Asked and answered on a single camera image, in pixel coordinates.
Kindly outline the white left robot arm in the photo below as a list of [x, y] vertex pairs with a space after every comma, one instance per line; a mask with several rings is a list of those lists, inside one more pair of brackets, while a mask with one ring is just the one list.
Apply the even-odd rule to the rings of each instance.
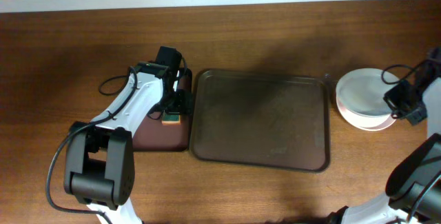
[[141, 223], [130, 194], [134, 186], [134, 137], [145, 119], [160, 123], [190, 114], [192, 93], [183, 86], [191, 70], [179, 63], [129, 67], [116, 98], [89, 123], [74, 123], [60, 145], [66, 150], [64, 190], [101, 223]]

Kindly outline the green and orange sponge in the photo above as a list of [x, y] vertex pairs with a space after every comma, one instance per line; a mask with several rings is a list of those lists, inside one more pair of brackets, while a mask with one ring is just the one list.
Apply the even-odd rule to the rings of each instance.
[[180, 125], [181, 124], [181, 116], [179, 114], [163, 114], [161, 123], [163, 125]]

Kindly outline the pale green stained plate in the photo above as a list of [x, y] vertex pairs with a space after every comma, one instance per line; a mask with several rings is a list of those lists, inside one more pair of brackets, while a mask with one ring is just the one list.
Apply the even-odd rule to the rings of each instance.
[[363, 116], [377, 117], [390, 115], [392, 110], [383, 97], [398, 77], [375, 68], [363, 68], [350, 71], [341, 77], [336, 86], [338, 100], [352, 112]]

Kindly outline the pink plate with red stain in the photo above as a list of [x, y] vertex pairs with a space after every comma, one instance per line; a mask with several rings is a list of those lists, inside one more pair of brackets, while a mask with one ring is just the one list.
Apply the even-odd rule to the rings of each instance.
[[339, 113], [352, 126], [370, 132], [384, 130], [393, 125], [396, 120], [389, 116], [362, 116], [350, 111], [339, 99], [336, 99]]

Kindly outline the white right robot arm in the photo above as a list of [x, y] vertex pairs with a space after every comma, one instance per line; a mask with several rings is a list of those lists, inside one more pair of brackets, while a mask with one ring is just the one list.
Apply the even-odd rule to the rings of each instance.
[[440, 49], [432, 49], [408, 74], [414, 80], [390, 82], [383, 99], [395, 119], [412, 125], [426, 120], [426, 141], [393, 170], [383, 194], [332, 212], [326, 223], [440, 222]]

